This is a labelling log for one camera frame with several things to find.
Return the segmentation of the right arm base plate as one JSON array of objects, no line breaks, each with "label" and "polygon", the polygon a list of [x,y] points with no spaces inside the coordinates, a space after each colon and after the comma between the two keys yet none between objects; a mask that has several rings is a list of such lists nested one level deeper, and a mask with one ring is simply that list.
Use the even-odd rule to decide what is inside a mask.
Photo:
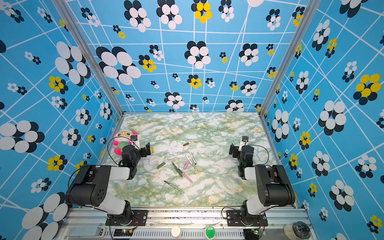
[{"label": "right arm base plate", "polygon": [[250,215],[240,210],[226,210],[225,218],[229,227],[267,227],[268,221],[265,214]]}]

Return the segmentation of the white pen brown end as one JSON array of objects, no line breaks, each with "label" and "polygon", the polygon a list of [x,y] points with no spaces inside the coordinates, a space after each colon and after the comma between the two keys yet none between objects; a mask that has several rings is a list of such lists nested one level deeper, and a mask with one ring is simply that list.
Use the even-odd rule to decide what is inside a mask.
[{"label": "white pen brown end", "polygon": [[195,165],[197,165],[197,162],[196,162],[196,160],[195,160],[195,158],[194,158],[194,156],[193,156],[193,154],[192,154],[192,151],[188,148],[188,151],[189,151],[189,153],[190,153],[190,155],[191,155],[191,157],[192,157],[192,161],[193,161],[193,163],[195,164]]}]

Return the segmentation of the pink pen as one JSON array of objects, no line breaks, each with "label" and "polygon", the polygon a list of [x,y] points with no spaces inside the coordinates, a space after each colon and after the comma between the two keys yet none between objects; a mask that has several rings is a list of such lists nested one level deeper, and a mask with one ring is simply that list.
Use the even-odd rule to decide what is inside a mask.
[{"label": "pink pen", "polygon": [[183,172],[179,169],[179,172],[190,182],[193,183],[193,181]]}]

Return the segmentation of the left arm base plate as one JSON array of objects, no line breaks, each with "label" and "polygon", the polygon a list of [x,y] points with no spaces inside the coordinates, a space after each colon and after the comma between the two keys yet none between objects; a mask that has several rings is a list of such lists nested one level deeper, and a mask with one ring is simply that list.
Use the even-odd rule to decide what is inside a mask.
[{"label": "left arm base plate", "polygon": [[145,226],[148,218],[148,210],[133,210],[128,214],[107,214],[106,226]]}]

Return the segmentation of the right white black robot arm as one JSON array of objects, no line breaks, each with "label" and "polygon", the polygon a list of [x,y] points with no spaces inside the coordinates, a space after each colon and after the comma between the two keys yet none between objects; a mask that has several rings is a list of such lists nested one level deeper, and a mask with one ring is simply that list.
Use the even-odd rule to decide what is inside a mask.
[{"label": "right white black robot arm", "polygon": [[255,181],[257,195],[241,205],[240,217],[245,226],[266,226],[266,211],[295,203],[295,192],[282,165],[253,162],[254,146],[230,145],[229,154],[238,160],[238,175],[242,180]]}]

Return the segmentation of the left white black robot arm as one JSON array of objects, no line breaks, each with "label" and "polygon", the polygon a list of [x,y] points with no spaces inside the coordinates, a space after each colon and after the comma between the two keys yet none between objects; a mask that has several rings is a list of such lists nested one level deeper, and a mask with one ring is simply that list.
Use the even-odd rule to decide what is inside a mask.
[{"label": "left white black robot arm", "polygon": [[107,214],[106,226],[144,226],[148,211],[133,211],[131,203],[108,193],[110,182],[130,181],[137,173],[141,158],[151,155],[151,145],[137,149],[133,145],[122,148],[122,161],[118,166],[86,165],[79,168],[72,183],[68,184],[67,203],[79,207],[93,207]]}]

